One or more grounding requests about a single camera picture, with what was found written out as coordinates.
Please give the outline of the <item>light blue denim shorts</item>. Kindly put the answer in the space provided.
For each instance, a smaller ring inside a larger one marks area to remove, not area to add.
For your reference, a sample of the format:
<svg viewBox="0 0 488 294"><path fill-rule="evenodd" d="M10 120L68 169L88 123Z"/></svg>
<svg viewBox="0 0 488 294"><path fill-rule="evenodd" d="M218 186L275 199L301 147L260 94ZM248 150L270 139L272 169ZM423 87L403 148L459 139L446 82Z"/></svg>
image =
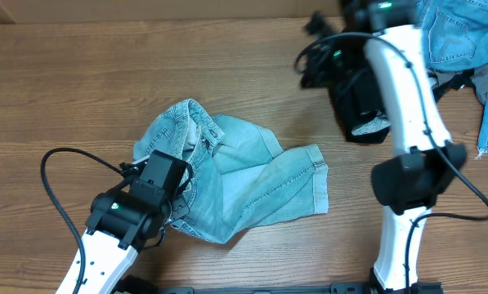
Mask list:
<svg viewBox="0 0 488 294"><path fill-rule="evenodd" d="M227 243L243 229L329 210L328 166L317 145L284 150L273 132L239 118L211 116L196 100L161 113L134 145L138 160L158 150L188 162L193 177L174 229Z"/></svg>

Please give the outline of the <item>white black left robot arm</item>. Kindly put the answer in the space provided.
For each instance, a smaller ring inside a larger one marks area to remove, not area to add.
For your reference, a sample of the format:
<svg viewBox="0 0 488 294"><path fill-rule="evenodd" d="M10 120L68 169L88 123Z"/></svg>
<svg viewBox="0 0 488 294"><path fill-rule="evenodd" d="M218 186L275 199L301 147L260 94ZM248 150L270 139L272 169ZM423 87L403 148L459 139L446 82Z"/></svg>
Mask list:
<svg viewBox="0 0 488 294"><path fill-rule="evenodd" d="M59 293L158 291L128 269L148 240L162 242L167 224L188 213L181 195L192 180L192 166L155 150L132 163L121 163L116 171L123 179L94 198Z"/></svg>

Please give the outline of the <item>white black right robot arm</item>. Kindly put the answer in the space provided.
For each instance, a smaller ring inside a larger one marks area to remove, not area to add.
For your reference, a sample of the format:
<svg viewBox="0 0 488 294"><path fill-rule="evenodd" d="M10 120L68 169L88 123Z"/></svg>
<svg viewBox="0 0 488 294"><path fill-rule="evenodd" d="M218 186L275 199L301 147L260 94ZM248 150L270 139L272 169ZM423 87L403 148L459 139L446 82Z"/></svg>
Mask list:
<svg viewBox="0 0 488 294"><path fill-rule="evenodd" d="M335 283L334 293L439 293L419 280L417 261L433 207L459 176L466 149L452 141L424 65L421 32L410 1L345 1L336 31L320 12L305 26L314 42L295 61L304 88L324 87L346 138L379 144L393 156L370 180L383 207L377 260L366 283Z"/></svg>

